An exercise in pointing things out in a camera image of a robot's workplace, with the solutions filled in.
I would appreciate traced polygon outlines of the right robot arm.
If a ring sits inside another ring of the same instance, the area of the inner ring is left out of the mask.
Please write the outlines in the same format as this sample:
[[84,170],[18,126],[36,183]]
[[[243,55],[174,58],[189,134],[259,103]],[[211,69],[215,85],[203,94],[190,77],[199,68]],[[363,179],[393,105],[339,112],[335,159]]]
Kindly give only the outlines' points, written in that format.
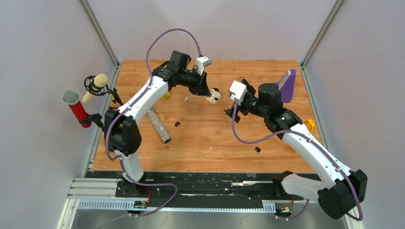
[[261,84],[255,90],[245,79],[233,81],[229,88],[232,108],[225,113],[231,117],[232,131],[242,113],[263,118],[270,135],[253,144],[273,136],[295,149],[314,169],[318,180],[301,177],[285,171],[275,179],[273,194],[278,199],[289,195],[299,196],[318,203],[332,219],[347,215],[356,221],[363,219],[360,203],[364,201],[367,176],[362,170],[354,171],[333,156],[307,129],[303,121],[283,105],[282,93],[276,83]]

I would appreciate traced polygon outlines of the white earbud charging case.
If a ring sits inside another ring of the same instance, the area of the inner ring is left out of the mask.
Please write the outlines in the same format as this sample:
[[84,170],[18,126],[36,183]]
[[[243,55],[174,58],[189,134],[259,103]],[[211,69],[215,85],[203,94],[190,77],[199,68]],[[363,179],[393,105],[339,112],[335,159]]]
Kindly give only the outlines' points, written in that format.
[[209,101],[212,104],[218,103],[220,98],[221,98],[221,94],[220,94],[218,88],[212,88],[210,90],[210,95],[206,96],[206,100]]

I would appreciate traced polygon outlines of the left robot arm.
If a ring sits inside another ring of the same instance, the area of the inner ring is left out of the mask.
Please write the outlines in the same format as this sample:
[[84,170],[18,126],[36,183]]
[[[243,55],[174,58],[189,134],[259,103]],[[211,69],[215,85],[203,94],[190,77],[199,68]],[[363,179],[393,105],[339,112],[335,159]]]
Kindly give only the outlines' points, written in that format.
[[141,168],[138,149],[142,137],[139,123],[151,107],[173,87],[187,87],[191,94],[203,96],[216,103],[217,91],[207,85],[205,67],[212,64],[206,56],[199,56],[192,69],[187,66],[190,56],[173,51],[171,58],[155,68],[148,82],[125,104],[117,110],[105,113],[105,144],[107,152],[115,152],[119,159],[124,179],[130,181],[128,191],[135,197],[146,192],[146,184],[141,181],[144,171]]

